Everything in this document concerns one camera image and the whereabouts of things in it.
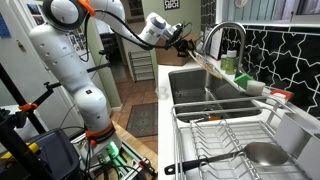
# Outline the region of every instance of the stainless steel sink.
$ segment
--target stainless steel sink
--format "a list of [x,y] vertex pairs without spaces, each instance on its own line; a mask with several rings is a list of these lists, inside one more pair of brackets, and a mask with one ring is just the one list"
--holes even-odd
[[[240,93],[227,80],[220,80],[203,69],[181,70],[169,73],[171,91],[174,104],[203,102],[225,99],[236,99],[247,97]],[[180,107],[176,109],[176,113],[212,111],[221,109],[237,109],[256,107],[252,101],[228,102],[221,104],[201,105],[192,107]],[[216,113],[208,114],[220,119],[238,118],[245,116],[254,116],[260,114],[261,111],[245,111],[232,113]],[[192,115],[181,117],[180,120],[189,122],[190,120],[206,118],[200,115]]]

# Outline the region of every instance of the wire dish rack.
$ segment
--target wire dish rack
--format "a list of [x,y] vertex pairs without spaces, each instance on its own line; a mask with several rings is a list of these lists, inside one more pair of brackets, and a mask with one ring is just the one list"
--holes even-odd
[[[177,104],[172,108],[172,119],[175,137],[175,179],[309,179],[307,174],[299,168],[296,159],[289,154],[289,160],[280,166],[264,166],[250,161],[244,156],[236,156],[232,159],[219,161],[215,163],[202,162],[200,166],[194,170],[182,171],[179,162],[193,160],[192,158],[205,158],[217,156],[225,153],[241,150],[250,142],[268,142],[277,144],[273,139],[275,130],[271,127],[272,119],[281,116],[277,113],[279,105],[286,108],[290,112],[294,112],[289,107],[281,104],[280,101],[273,109],[266,107],[252,107],[241,109],[226,109],[204,112],[189,112],[176,114],[175,110],[179,107],[190,107],[207,104],[220,104],[236,101],[261,100],[266,97],[241,98],[229,100],[217,100],[207,102]],[[268,110],[269,116],[266,119],[257,119],[248,122],[229,122],[227,120],[219,120],[210,123],[204,123],[203,118],[191,121],[187,127],[179,127],[177,120],[180,117],[190,115],[205,115],[208,113],[228,113],[239,111],[255,111]],[[190,149],[194,152],[194,157],[190,159]]]

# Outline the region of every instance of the kitchen faucet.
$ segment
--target kitchen faucet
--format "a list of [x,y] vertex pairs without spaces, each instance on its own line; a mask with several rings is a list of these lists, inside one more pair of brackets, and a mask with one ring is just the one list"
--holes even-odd
[[240,52],[239,52],[239,62],[237,65],[237,70],[236,70],[236,75],[235,77],[238,77],[245,72],[245,70],[242,67],[242,60],[243,60],[243,54],[244,54],[244,48],[245,48],[245,44],[246,44],[246,30],[244,29],[244,27],[237,22],[222,22],[218,25],[216,25],[208,34],[207,38],[205,38],[203,46],[201,48],[201,50],[206,53],[207,50],[209,49],[209,40],[211,39],[211,37],[221,28],[224,27],[233,27],[235,29],[237,29],[240,33],[240,40],[241,40],[241,44],[240,44]]

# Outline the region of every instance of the green bottle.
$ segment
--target green bottle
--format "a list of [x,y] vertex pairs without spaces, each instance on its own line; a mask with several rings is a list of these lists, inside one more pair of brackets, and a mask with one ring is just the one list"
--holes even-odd
[[225,59],[225,68],[226,74],[233,75],[234,74],[234,64],[237,57],[237,51],[227,51],[227,58]]
[[226,61],[225,61],[226,58],[227,58],[226,54],[221,55],[221,60],[220,60],[220,69],[221,70],[226,70]]

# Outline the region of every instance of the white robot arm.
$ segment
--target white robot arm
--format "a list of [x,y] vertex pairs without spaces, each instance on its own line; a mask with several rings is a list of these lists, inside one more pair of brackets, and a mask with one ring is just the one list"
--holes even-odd
[[122,37],[151,49],[160,37],[177,42],[181,24],[171,26],[156,13],[151,13],[141,34],[136,35],[126,28],[120,0],[44,0],[43,12],[49,24],[32,29],[30,39],[44,63],[73,97],[87,128],[86,136],[93,145],[92,157],[96,154],[107,156],[106,144],[113,141],[120,147],[121,142],[108,116],[106,98],[92,83],[68,33],[79,28],[89,12],[91,17],[106,22]]

